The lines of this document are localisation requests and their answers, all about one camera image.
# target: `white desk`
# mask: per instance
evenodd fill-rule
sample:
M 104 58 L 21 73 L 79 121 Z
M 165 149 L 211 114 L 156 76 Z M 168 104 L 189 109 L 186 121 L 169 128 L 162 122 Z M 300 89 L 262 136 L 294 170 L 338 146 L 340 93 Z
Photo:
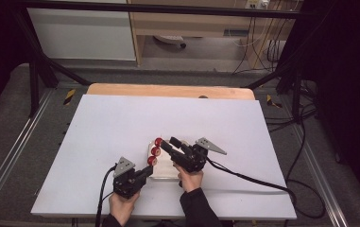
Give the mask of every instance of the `white desk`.
M 149 142 L 206 137 L 228 152 L 209 157 L 252 178 L 284 186 L 258 101 L 153 96 L 84 96 L 31 213 L 94 218 L 103 177 L 124 156 L 146 166 Z M 207 164 L 202 187 L 221 219 L 296 218 L 289 196 Z M 112 191 L 112 177 L 105 194 Z M 134 218 L 183 218 L 178 182 L 149 179 Z M 103 214 L 109 203 L 103 204 Z

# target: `black metal frame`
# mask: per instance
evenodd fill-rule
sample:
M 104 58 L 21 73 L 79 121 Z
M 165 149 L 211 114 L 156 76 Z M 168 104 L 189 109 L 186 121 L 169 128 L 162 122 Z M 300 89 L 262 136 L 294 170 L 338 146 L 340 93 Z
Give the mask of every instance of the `black metal frame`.
M 31 47 L 32 59 L 29 64 L 31 73 L 31 115 L 39 107 L 38 93 L 38 74 L 43 79 L 46 87 L 56 87 L 58 80 L 52 68 L 60 71 L 67 77 L 79 82 L 82 85 L 92 84 L 86 79 L 82 79 L 63 66 L 49 59 L 42 51 L 36 34 L 29 29 L 28 24 L 23 20 L 22 10 L 33 9 L 70 9 L 70 10 L 96 10 L 96 11 L 126 11 L 126 12 L 148 12 L 148 13 L 175 13 L 175 14 L 195 14 L 195 15 L 216 15 L 216 16 L 236 16 L 236 17 L 261 17 L 261 18 L 282 18 L 317 21 L 320 18 L 318 13 L 303 11 L 276 11 L 276 10 L 256 10 L 256 9 L 228 9 L 228 8 L 207 8 L 207 7 L 185 7 L 167 5 L 139 5 L 139 4 L 115 4 L 115 3 L 90 3 L 90 2 L 67 2 L 67 1 L 46 1 L 46 0 L 15 0 L 3 1 L 9 5 L 9 13 L 13 15 L 15 22 L 24 32 L 26 41 Z M 256 81 L 247 88 L 254 89 L 267 81 L 276 78 L 283 70 L 276 70 L 273 74 L 264 79 Z

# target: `person's hand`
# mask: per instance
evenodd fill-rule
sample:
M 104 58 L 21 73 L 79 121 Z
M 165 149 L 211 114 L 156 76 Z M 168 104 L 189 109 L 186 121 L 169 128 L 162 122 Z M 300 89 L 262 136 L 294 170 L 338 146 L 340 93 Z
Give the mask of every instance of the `person's hand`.
M 137 192 L 130 199 L 125 199 L 116 193 L 112 193 L 109 198 L 110 214 L 114 216 L 121 226 L 125 226 L 129 220 L 130 214 L 135 208 L 135 202 L 140 196 L 140 192 Z
M 195 173 L 189 173 L 176 163 L 174 163 L 174 167 L 179 171 L 179 179 L 182 181 L 183 190 L 191 192 L 201 187 L 203 179 L 202 170 Z

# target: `red round object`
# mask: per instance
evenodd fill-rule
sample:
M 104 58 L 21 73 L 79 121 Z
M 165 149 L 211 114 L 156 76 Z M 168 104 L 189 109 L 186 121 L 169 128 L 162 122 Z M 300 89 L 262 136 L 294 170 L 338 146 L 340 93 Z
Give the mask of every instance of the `red round object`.
M 156 156 L 150 156 L 149 158 L 147 158 L 147 164 L 150 166 L 155 166 L 157 164 Z
M 160 153 L 161 153 L 161 150 L 159 147 L 153 147 L 153 149 L 151 150 L 151 153 L 154 155 L 154 156 L 159 156 Z
M 156 139 L 155 139 L 155 146 L 156 146 L 156 147 L 159 147 L 161 142 L 162 142 L 162 138 L 160 138 L 160 137 L 159 137 L 159 138 L 156 138 Z

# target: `person's left hand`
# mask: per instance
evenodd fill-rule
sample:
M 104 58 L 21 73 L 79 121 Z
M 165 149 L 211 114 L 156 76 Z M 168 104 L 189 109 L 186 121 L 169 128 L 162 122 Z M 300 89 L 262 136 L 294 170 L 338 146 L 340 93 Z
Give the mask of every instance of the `person's left hand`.
M 110 196 L 110 214 L 117 219 L 121 226 L 125 226 L 129 220 L 130 214 L 135 208 L 135 202 L 140 197 L 140 192 L 135 193 L 130 199 L 125 199 L 116 193 L 112 193 Z

